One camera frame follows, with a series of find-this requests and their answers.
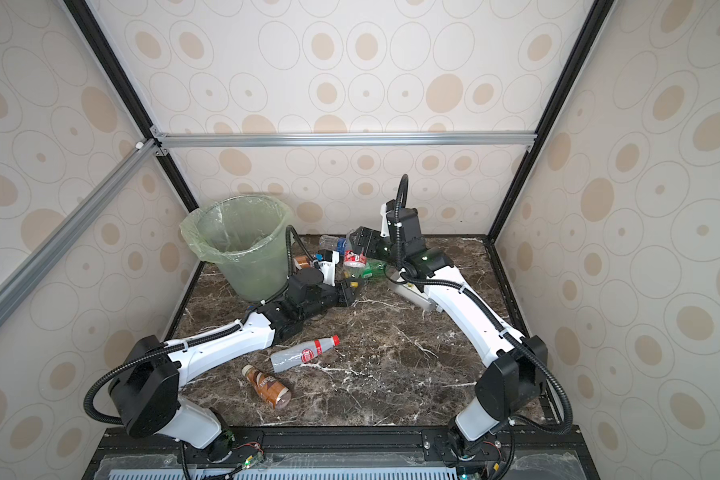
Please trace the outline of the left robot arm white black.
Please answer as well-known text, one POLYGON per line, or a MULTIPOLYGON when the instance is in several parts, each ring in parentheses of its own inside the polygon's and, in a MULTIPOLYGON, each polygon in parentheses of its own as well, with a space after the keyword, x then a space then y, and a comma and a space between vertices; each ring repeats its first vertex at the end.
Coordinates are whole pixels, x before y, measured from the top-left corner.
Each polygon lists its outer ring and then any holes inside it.
POLYGON ((222 418, 182 398, 181 389, 230 360, 295 336, 331 308, 351 306, 356 291, 350 279, 326 284, 319 270, 307 268, 240 320, 185 339, 142 338, 106 383, 126 433, 136 439, 170 436, 198 450, 215 447, 226 429, 222 418))

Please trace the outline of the brown Nescafe bottle front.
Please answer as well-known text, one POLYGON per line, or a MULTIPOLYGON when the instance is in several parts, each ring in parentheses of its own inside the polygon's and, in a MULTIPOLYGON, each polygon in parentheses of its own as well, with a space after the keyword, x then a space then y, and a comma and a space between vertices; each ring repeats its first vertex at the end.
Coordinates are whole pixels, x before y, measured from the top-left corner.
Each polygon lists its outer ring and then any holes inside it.
POLYGON ((291 390, 271 374, 250 364, 245 365, 241 373, 257 395, 273 409, 282 410, 289 404, 292 398, 291 390))

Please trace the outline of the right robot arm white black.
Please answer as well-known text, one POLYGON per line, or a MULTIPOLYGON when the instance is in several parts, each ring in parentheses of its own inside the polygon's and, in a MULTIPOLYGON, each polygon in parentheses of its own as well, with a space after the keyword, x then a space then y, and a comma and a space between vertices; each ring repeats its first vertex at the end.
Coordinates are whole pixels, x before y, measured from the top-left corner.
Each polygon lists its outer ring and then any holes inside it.
POLYGON ((453 260, 426 244, 418 212, 399 216, 382 208, 382 229, 357 228, 348 234, 352 251, 394 266, 412 286, 443 310, 464 333, 486 367, 475 384, 475 398, 456 415, 457 437, 474 442, 509 423, 518 410, 543 391, 546 376, 538 367, 547 348, 504 321, 468 284, 453 260))

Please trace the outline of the green mesh bin with liner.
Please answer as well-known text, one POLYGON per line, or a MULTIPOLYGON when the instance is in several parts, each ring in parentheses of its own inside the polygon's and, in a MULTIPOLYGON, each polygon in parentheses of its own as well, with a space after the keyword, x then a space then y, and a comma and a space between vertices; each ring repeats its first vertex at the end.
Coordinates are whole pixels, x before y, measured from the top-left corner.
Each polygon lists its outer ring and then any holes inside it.
POLYGON ((249 302, 275 294, 286 282, 286 227, 293 212, 283 201, 250 194, 192 211, 180 224, 189 249, 215 265, 249 302))

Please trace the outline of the clear cola bottle yellow cap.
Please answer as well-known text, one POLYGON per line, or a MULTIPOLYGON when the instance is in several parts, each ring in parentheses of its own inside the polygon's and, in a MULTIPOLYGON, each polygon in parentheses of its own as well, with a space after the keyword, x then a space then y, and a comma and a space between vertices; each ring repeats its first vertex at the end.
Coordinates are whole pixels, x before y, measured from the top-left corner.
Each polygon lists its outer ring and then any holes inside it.
POLYGON ((344 247, 342 263, 345 277, 361 280, 367 267, 366 256, 352 243, 349 235, 345 237, 344 247))

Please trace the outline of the green soda bottle yellow cap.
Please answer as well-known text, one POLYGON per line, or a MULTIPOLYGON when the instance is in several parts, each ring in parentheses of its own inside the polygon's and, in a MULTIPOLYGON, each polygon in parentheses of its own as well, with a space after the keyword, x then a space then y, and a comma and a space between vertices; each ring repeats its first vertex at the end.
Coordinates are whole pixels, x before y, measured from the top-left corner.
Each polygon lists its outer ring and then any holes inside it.
POLYGON ((360 278, 366 281, 377 281, 386 278, 387 263, 381 260, 369 259, 360 270, 360 278))

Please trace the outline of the square matcha label bottle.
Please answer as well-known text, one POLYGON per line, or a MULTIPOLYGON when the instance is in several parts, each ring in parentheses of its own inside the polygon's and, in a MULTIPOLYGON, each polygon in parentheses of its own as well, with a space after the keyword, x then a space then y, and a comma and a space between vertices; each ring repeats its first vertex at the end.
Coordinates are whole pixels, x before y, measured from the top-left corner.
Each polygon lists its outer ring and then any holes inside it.
POLYGON ((421 308, 424 312, 442 312, 442 308, 438 306, 432 299, 427 295, 420 292, 418 288, 410 283, 404 284, 393 284, 391 287, 392 291, 397 295, 403 297, 405 300, 414 304, 418 308, 421 308))

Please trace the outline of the white bottle red cap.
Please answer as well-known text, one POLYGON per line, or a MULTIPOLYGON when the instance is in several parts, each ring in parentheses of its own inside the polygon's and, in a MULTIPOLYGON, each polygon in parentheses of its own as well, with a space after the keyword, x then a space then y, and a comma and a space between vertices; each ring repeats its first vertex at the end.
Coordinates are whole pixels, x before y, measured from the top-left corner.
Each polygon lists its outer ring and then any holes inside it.
POLYGON ((340 343, 340 338, 334 335, 302 342, 285 350, 274 352, 270 356, 273 371, 275 373, 281 373, 291 368, 308 364, 315 358, 332 350, 340 343))

